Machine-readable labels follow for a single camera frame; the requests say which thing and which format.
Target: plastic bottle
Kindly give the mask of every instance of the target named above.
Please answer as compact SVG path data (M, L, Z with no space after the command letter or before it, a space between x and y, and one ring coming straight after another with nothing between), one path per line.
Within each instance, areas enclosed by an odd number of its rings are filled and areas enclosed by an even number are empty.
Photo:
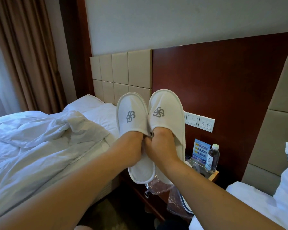
M207 161L205 169L208 173L213 173L216 171L216 166L218 165L220 157L219 145L213 144L212 148L208 151Z

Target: white slipper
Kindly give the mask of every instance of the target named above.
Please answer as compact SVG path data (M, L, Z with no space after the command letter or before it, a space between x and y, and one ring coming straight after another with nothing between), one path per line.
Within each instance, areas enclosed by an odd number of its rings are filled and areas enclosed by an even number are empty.
M116 123L119 135L128 131L138 131L150 136L147 124L147 106L137 93L124 94L116 106ZM142 157L135 166L128 168L131 179L138 184L151 182L156 174L155 163L142 151Z
M151 131L153 132L156 127L165 127L171 130L177 155L179 159L185 161L184 111L178 96L168 89L157 90L150 97L148 109L148 123ZM158 167L156 175L163 183L172 184Z

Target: gray logo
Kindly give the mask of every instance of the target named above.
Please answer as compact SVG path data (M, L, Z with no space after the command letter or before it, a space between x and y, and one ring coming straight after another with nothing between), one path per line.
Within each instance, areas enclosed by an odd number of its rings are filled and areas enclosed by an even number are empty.
M131 122L135 118L135 113L134 111L129 111L127 115L127 123Z
M157 109L154 111L153 116L156 116L158 118L161 118L164 116L164 109L161 109L161 107L157 107Z

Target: pillow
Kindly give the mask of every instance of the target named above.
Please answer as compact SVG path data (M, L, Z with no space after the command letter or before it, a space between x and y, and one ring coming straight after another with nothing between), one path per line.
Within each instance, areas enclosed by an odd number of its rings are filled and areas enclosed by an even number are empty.
M116 106L112 103L103 104L82 114L88 120L103 126L111 132L116 139L119 138L119 131L116 124Z
M87 94L77 99L76 101L68 104L63 111L76 110L83 114L84 112L89 111L92 108L99 107L103 104L104 102L100 99L96 98L93 95Z

